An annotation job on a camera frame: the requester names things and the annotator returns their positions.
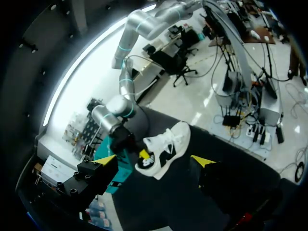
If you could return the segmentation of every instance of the power strip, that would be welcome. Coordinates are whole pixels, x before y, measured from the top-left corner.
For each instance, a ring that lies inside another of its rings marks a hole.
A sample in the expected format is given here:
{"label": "power strip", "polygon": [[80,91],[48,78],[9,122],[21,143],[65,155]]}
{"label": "power strip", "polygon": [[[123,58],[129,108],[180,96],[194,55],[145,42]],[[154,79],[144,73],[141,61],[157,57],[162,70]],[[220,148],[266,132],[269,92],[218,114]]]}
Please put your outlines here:
{"label": "power strip", "polygon": [[[248,134],[248,133],[249,133],[249,127],[247,128],[246,136],[251,137],[253,139],[254,136],[255,136],[255,133],[253,131],[251,131],[250,134]],[[257,140],[260,141],[261,137],[262,137],[262,134],[259,134]],[[264,140],[264,142],[268,143],[269,141],[270,141],[270,133],[266,131],[265,132],[265,140]]]}

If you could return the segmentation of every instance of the fluorescent light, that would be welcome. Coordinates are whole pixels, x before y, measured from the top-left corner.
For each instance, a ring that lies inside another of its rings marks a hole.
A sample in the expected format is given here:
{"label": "fluorescent light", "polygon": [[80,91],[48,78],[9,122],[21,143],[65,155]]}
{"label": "fluorescent light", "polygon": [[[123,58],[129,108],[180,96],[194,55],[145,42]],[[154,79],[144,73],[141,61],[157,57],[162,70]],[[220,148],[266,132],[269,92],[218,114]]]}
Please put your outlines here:
{"label": "fluorescent light", "polygon": [[300,133],[300,126],[297,126],[295,129],[294,129],[295,132],[297,133]]}
{"label": "fluorescent light", "polygon": [[[156,4],[148,6],[144,9],[142,9],[142,11],[144,12],[148,12],[152,9],[154,9],[156,7]],[[107,29],[104,33],[102,33],[97,39],[94,40],[93,43],[91,43],[83,52],[82,54],[76,59],[76,61],[72,64],[72,66],[68,69],[67,73],[65,74],[64,78],[62,79],[61,83],[59,84],[55,94],[53,95],[53,98],[50,102],[50,105],[48,107],[45,119],[44,119],[44,123],[43,126],[46,126],[48,124],[48,121],[50,119],[52,110],[56,104],[56,101],[61,93],[61,91],[63,90],[63,87],[65,86],[66,82],[68,81],[68,79],[70,78],[70,76],[72,75],[72,73],[74,72],[74,70],[78,67],[78,65],[80,64],[80,62],[90,53],[91,50],[93,50],[103,39],[105,39],[108,35],[110,35],[111,33],[113,33],[115,30],[117,30],[118,28],[120,28],[122,25],[124,25],[124,23],[126,22],[127,17],[121,19],[120,21],[116,22],[115,24],[113,24],[111,27],[109,27],[109,29]]]}
{"label": "fluorescent light", "polygon": [[191,122],[191,125],[192,125],[192,126],[194,126],[194,125],[198,122],[198,120],[200,119],[201,115],[202,115],[202,114],[199,113],[199,112],[196,113],[196,115],[194,116],[194,118],[193,118],[193,120],[192,120],[192,122]]}
{"label": "fluorescent light", "polygon": [[148,12],[148,11],[153,10],[155,7],[156,7],[156,4],[143,8],[142,11]]}

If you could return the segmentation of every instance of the electronic equipment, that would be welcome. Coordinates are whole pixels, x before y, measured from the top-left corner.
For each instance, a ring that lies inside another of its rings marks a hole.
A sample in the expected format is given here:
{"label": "electronic equipment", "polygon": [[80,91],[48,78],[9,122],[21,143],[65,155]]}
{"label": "electronic equipment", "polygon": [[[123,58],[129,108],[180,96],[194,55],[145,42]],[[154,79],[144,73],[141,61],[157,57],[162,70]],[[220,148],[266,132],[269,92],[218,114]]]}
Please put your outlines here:
{"label": "electronic equipment", "polygon": [[274,99],[266,88],[262,89],[259,120],[264,121],[265,124],[276,126],[278,120],[280,119],[282,109],[281,109],[281,99],[280,95],[277,95],[277,99]]}
{"label": "electronic equipment", "polygon": [[213,40],[215,38],[215,36],[211,32],[211,28],[209,28],[207,25],[203,27],[202,32],[205,36],[208,36],[210,40]]}
{"label": "electronic equipment", "polygon": [[264,144],[265,137],[266,137],[266,131],[265,131],[265,129],[264,129],[264,131],[263,131],[263,133],[262,133],[262,136],[261,136],[260,145],[263,145],[263,144]]}
{"label": "electronic equipment", "polygon": [[228,111],[227,107],[226,107],[226,114],[224,115],[221,106],[220,106],[220,108],[221,108],[221,113],[222,113],[222,117],[223,117],[222,124],[224,126],[235,128],[240,124],[240,122],[241,122],[241,107],[239,107],[237,109],[235,115],[231,115],[230,108],[229,108],[229,111]]}
{"label": "electronic equipment", "polygon": [[206,163],[201,157],[191,157],[191,169],[198,178],[201,192],[210,196],[220,210],[229,215],[224,230],[264,230],[264,221],[271,217],[282,200],[282,194],[274,189],[258,192],[250,188],[247,179],[229,169],[223,162]]}
{"label": "electronic equipment", "polygon": [[254,138],[252,139],[252,142],[256,142],[258,140],[258,136],[259,136],[259,127],[257,127],[255,130],[255,135]]}
{"label": "electronic equipment", "polygon": [[241,36],[247,34],[247,28],[238,14],[235,12],[227,13],[227,16],[230,18],[231,22],[235,25],[236,29],[239,31]]}
{"label": "electronic equipment", "polygon": [[168,31],[169,31],[171,34],[173,34],[173,35],[177,35],[178,33],[181,32],[181,30],[183,30],[183,28],[182,28],[181,26],[177,27],[176,25],[174,25],[174,26],[172,26],[172,27],[170,27],[170,28],[168,29]]}
{"label": "electronic equipment", "polygon": [[284,142],[284,134],[282,131],[282,128],[280,125],[277,125],[276,127],[276,135],[277,135],[277,139],[278,139],[278,143],[283,143]]}
{"label": "electronic equipment", "polygon": [[98,162],[84,160],[77,165],[78,171],[69,179],[56,183],[56,191],[38,185],[42,190],[40,200],[48,200],[52,205],[78,216],[84,212],[96,195],[102,195],[108,184],[118,172],[116,156],[104,160],[104,165]]}
{"label": "electronic equipment", "polygon": [[231,106],[241,82],[242,75],[240,72],[228,71],[225,80],[215,90],[217,103],[223,108]]}

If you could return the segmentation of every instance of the shoelace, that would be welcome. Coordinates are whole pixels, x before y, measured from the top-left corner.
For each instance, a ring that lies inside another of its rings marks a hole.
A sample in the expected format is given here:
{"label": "shoelace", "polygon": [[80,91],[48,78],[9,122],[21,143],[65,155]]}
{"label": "shoelace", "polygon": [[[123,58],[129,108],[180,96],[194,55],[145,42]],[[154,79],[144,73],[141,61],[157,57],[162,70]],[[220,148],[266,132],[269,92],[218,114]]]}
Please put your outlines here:
{"label": "shoelace", "polygon": [[174,142],[179,142],[182,143],[182,137],[183,135],[177,135],[175,136],[170,129],[166,129],[165,133],[163,134],[164,136],[164,150],[172,154],[173,148],[174,148]]}

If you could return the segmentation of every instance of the robotic arm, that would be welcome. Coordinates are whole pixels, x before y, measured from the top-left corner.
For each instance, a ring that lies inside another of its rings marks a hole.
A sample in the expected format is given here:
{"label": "robotic arm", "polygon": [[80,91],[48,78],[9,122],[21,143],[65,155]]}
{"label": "robotic arm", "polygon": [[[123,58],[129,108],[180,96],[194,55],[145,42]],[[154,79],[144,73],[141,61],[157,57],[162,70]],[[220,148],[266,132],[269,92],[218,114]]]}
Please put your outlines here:
{"label": "robotic arm", "polygon": [[188,3],[176,2],[167,9],[159,10],[155,16],[141,10],[133,11],[128,16],[122,38],[112,61],[113,69],[121,69],[119,77],[120,95],[115,96],[107,105],[99,105],[92,110],[94,121],[105,131],[108,131],[111,137],[114,136],[116,130],[124,129],[118,119],[119,116],[132,118],[136,114],[135,89],[131,77],[133,61],[127,56],[139,35],[147,40],[153,40],[176,22],[191,18],[193,12],[205,4],[224,28],[239,59],[244,84],[248,88],[251,87],[250,69],[239,33],[223,10],[212,0],[192,0]]}

